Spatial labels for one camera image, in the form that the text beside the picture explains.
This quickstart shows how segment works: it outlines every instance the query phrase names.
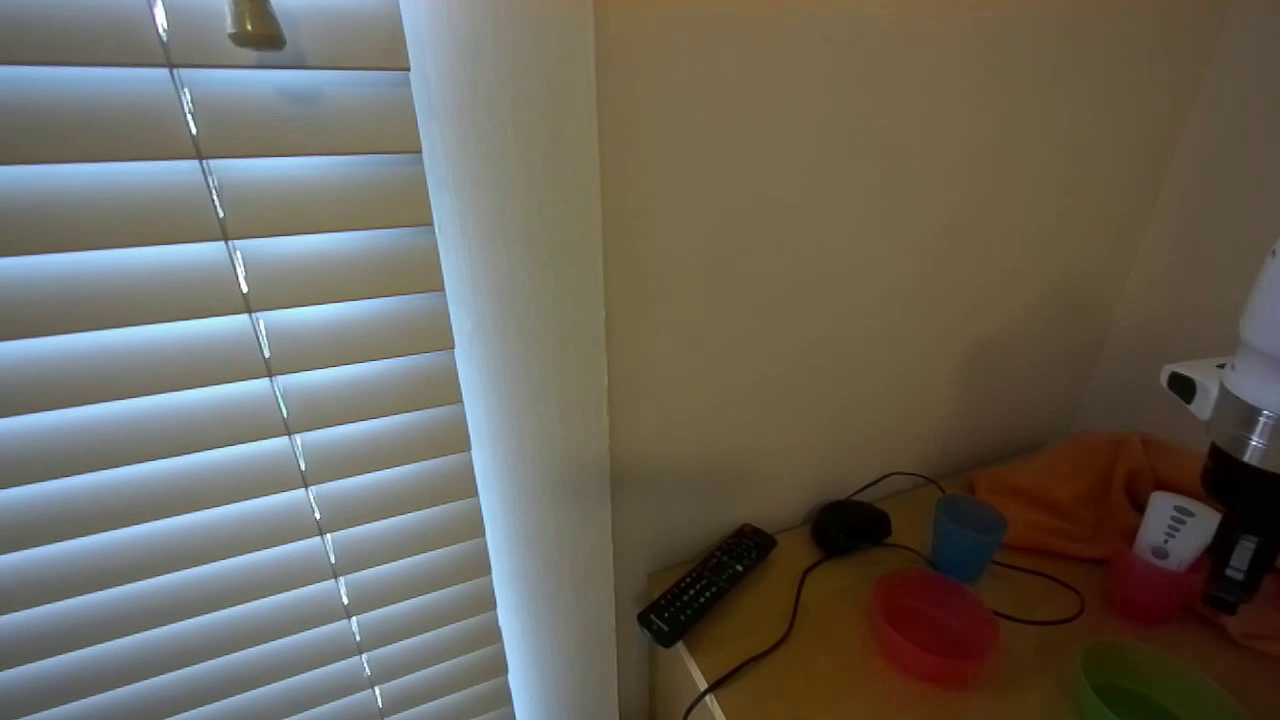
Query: blue cup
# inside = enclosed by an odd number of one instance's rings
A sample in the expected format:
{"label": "blue cup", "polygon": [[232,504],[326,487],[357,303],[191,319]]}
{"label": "blue cup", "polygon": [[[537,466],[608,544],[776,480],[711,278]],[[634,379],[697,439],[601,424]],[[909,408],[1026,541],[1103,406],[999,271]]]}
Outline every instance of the blue cup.
{"label": "blue cup", "polygon": [[1004,532],[1009,520],[992,504],[944,497],[931,509],[931,569],[961,585],[978,585],[1004,544]]}

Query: red cup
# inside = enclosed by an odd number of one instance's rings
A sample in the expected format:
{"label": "red cup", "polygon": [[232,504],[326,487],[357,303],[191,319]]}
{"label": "red cup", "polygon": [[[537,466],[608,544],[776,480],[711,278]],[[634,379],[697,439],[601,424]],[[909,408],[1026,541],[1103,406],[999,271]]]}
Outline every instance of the red cup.
{"label": "red cup", "polygon": [[1198,572],[1147,565],[1128,549],[1114,558],[1114,569],[1103,576],[1103,600],[1125,622],[1170,625],[1193,610]]}
{"label": "red cup", "polygon": [[957,581],[893,572],[875,581],[879,653],[927,685],[972,685],[996,653],[996,617]]}

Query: window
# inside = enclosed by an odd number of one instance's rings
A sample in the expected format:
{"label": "window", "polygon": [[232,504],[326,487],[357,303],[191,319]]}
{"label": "window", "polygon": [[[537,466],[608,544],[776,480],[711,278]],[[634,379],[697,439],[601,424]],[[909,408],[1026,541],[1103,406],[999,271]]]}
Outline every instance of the window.
{"label": "window", "polygon": [[398,0],[0,0],[5,717],[509,717]]}

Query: pink cup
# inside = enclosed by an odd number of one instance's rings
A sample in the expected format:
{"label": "pink cup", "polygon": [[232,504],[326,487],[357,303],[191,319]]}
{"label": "pink cup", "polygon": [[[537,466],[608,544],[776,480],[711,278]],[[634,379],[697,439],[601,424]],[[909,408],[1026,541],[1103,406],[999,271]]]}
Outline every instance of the pink cup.
{"label": "pink cup", "polygon": [[1118,617],[1138,625],[1170,625],[1193,610],[1202,589],[1198,572],[1172,572],[1142,561],[1131,549],[1114,558],[1103,600]]}

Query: desk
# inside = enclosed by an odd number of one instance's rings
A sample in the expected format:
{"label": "desk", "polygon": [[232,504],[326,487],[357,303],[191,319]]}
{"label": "desk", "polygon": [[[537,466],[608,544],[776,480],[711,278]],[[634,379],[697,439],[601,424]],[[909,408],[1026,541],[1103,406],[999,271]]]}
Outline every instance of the desk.
{"label": "desk", "polygon": [[[893,541],[927,549],[931,487],[889,497]],[[653,647],[653,703],[655,720],[681,720],[704,679],[718,679],[738,661],[752,657],[787,622],[801,569],[816,561],[807,527],[781,538],[781,549],[677,647]],[[869,625],[869,595],[875,576],[921,569],[909,553],[872,549],[832,561],[807,581],[796,636],[718,694],[729,720],[1074,720],[1074,670],[1093,640],[1142,640],[1181,657],[1218,676],[1251,717],[1280,720],[1280,661],[1227,645],[1204,622],[1177,622],[1165,627],[1138,627],[1110,617],[1100,605],[1100,569],[1004,553],[1012,565],[1032,565],[1074,581],[1089,617],[1064,627],[999,625],[999,653],[989,676],[972,688],[931,688],[900,676],[875,647]],[[1032,576],[992,569],[979,581],[992,610],[1020,617],[1061,617],[1074,600]]]}

